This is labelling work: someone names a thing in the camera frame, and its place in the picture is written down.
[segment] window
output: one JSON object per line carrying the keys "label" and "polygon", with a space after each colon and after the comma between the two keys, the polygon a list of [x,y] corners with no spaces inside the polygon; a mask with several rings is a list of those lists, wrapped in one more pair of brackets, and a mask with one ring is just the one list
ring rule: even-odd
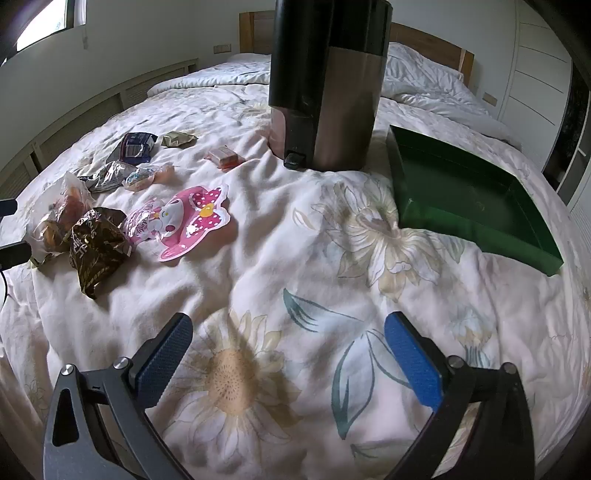
{"label": "window", "polygon": [[0,66],[18,52],[56,32],[86,23],[86,0],[52,0],[27,25],[12,53]]}
{"label": "window", "polygon": [[18,37],[17,51],[66,28],[67,0],[53,0]]}

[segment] sunflower print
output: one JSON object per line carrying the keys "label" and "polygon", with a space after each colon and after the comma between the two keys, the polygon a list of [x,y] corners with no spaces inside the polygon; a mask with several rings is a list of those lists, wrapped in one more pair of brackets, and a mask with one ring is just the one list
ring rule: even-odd
{"label": "sunflower print", "polygon": [[267,331],[267,317],[234,311],[209,323],[173,379],[184,393],[164,431],[185,424],[190,445],[213,442],[216,455],[262,463],[263,444],[285,444],[301,417],[291,408],[301,391],[284,375],[281,332]]}

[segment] screw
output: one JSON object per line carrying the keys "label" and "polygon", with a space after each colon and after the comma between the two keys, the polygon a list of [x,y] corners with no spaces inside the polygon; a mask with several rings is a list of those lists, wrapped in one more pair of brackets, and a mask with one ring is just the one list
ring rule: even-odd
{"label": "screw", "polygon": [[113,367],[115,367],[115,369],[117,369],[117,370],[123,370],[128,365],[129,365],[129,358],[127,358],[126,356],[122,356],[122,357],[118,358],[113,363]]}
{"label": "screw", "polygon": [[74,365],[66,364],[61,368],[60,373],[62,375],[70,375],[73,371],[74,371]]}
{"label": "screw", "polygon": [[512,363],[505,363],[503,365],[503,369],[505,370],[505,372],[507,372],[509,375],[515,375],[517,373],[517,367],[515,365],[513,365]]}
{"label": "screw", "polygon": [[450,367],[460,369],[464,366],[464,360],[457,355],[452,355],[447,359],[447,363]]}

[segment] wall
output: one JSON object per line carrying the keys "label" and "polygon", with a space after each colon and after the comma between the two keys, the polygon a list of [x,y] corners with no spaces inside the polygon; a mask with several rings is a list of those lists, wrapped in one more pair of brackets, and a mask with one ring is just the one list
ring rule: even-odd
{"label": "wall", "polygon": [[8,60],[0,67],[0,168],[55,120],[93,96],[151,70],[196,58],[197,4],[87,0],[86,25],[41,40]]}
{"label": "wall", "polygon": [[470,90],[478,99],[485,92],[497,98],[498,117],[506,94],[515,50],[515,0],[389,0],[394,21],[423,30],[471,51],[475,64]]}
{"label": "wall", "polygon": [[[200,65],[216,65],[240,53],[238,16],[242,12],[274,10],[275,0],[199,0],[197,7],[196,43]],[[232,44],[232,53],[213,54],[214,45]]]}
{"label": "wall", "polygon": [[[515,0],[389,0],[394,21],[436,35],[475,55],[470,89],[498,99],[496,107],[482,102],[497,117],[506,94],[515,49]],[[232,43],[239,52],[238,14],[272,10],[274,0],[200,0],[197,44],[202,65],[224,61],[213,46]]]}

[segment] green tray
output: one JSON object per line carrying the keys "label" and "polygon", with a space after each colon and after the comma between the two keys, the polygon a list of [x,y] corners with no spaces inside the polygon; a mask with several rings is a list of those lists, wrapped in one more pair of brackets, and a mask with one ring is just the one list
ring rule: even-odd
{"label": "green tray", "polygon": [[401,228],[458,236],[548,276],[562,266],[548,226],[513,175],[404,128],[391,127],[387,146]]}

